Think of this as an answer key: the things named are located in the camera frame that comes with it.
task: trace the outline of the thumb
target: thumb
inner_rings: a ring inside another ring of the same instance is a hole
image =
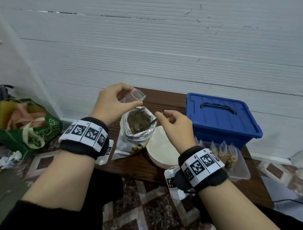
[[[155,116],[157,117],[158,121],[161,123],[163,128],[167,127],[170,125],[170,122],[167,120],[167,118],[160,112],[156,112]]]
[[[143,104],[142,101],[133,101],[129,103],[122,103],[123,106],[123,112],[126,113],[128,111],[131,111],[132,109],[136,108],[137,106],[141,106]]]

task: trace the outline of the white wall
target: white wall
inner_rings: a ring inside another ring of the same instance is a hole
[[[13,38],[6,28],[5,20],[0,17],[0,84],[15,86],[18,98],[31,98],[56,115],[45,91],[31,75],[29,66],[17,52]]]
[[[89,114],[100,89],[123,81],[243,100],[264,131],[249,150],[291,157],[302,149],[302,1],[3,0],[0,6],[64,117]]]

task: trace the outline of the forearm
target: forearm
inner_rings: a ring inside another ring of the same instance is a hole
[[[229,180],[203,189],[199,196],[218,230],[279,229]]]
[[[62,151],[22,200],[47,208],[80,211],[94,165],[92,157]]]

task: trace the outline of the blue plastic box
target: blue plastic box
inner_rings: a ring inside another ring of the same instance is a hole
[[[198,140],[233,143],[241,149],[263,132],[245,102],[197,93],[186,95],[186,116]]]

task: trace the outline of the black handle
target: black handle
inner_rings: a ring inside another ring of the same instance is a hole
[[[205,106],[219,108],[219,109],[225,109],[225,110],[230,111],[232,114],[237,115],[236,111],[233,110],[231,107],[228,107],[228,106],[204,103],[204,104],[200,105],[200,108],[203,109],[203,107],[205,107]]]

